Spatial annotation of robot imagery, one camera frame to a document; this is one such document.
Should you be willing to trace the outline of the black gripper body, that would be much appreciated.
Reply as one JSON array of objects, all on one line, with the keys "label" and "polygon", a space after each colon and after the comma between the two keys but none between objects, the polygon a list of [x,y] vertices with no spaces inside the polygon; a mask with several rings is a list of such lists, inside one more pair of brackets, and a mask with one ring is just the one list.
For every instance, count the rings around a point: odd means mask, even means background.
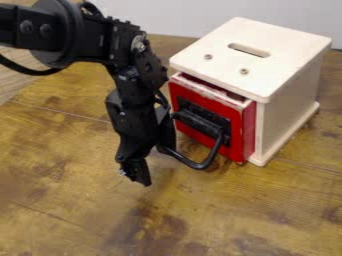
[{"label": "black gripper body", "polygon": [[120,164],[119,171],[124,176],[123,163],[131,159],[145,160],[159,143],[161,121],[171,115],[171,106],[160,91],[148,99],[149,102],[144,104],[125,106],[119,90],[113,90],[105,99],[109,120],[120,137],[115,161]]}]

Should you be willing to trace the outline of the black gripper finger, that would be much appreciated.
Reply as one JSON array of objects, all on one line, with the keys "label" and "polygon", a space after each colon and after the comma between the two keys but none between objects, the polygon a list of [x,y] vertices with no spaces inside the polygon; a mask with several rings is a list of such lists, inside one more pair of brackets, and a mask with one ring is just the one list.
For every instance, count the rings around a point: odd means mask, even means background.
[{"label": "black gripper finger", "polygon": [[160,124],[160,136],[156,149],[163,151],[165,148],[176,149],[176,132],[173,121],[169,116],[165,116]]},{"label": "black gripper finger", "polygon": [[125,161],[123,163],[125,176],[133,181],[148,187],[151,182],[149,169],[144,159]]}]

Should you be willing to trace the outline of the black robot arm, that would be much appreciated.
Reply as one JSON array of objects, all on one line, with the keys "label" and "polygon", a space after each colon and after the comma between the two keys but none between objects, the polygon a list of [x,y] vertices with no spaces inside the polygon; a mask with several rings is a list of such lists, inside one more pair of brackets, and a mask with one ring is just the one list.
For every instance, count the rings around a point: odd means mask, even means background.
[{"label": "black robot arm", "polygon": [[167,68],[145,31],[104,15],[88,1],[37,0],[29,7],[0,3],[0,45],[26,49],[47,66],[33,70],[0,54],[0,65],[29,76],[55,74],[76,62],[104,66],[115,82],[105,108],[120,136],[119,172],[148,186],[145,158],[151,149],[164,144],[169,103],[160,92],[168,81]]}]

